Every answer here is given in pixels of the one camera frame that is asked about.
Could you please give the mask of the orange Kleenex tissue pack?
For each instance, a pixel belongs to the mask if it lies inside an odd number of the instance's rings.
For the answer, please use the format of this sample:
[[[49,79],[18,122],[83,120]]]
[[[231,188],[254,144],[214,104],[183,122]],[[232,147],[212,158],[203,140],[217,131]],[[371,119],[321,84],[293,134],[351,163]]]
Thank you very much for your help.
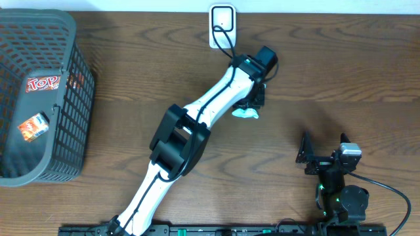
[[[17,126],[24,140],[32,142],[49,130],[49,123],[45,116],[37,113]]]

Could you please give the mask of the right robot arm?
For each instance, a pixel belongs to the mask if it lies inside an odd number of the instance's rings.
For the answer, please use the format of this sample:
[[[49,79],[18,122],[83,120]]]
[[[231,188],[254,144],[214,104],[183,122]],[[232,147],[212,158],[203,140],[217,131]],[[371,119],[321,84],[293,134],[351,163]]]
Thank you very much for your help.
[[[306,175],[318,177],[316,204],[332,224],[353,224],[366,219],[368,191],[345,184],[345,175],[356,170],[361,158],[358,144],[344,133],[340,135],[339,147],[329,156],[315,154],[309,133],[303,134],[296,162],[306,165]]]

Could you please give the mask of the mint green wipes pack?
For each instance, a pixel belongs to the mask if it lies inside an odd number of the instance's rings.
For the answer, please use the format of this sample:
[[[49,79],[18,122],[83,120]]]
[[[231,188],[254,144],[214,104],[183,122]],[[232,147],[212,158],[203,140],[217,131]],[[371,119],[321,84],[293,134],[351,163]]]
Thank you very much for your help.
[[[232,115],[235,117],[244,118],[244,119],[247,119],[247,118],[258,119],[259,118],[259,114],[257,110],[253,108],[246,108],[246,109],[238,108],[232,112]]]

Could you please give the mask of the red Top snack packet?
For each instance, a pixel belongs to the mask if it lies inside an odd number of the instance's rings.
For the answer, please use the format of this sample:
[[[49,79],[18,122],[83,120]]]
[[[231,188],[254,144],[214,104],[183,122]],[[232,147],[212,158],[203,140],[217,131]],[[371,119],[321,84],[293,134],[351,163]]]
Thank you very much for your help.
[[[29,77],[26,82],[26,93],[43,90],[56,90],[59,87],[59,83],[59,75]]]

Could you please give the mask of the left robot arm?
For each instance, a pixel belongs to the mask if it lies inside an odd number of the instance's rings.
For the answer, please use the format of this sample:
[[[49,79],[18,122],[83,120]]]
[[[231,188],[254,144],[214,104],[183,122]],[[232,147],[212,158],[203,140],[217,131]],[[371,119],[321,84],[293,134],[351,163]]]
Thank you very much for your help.
[[[108,235],[146,232],[169,188],[200,160],[212,126],[229,109],[236,117],[258,118],[272,69],[278,69],[278,57],[268,47],[255,56],[233,54],[226,73],[202,97],[183,108],[168,108],[150,142],[145,179],[129,206],[111,219]]]

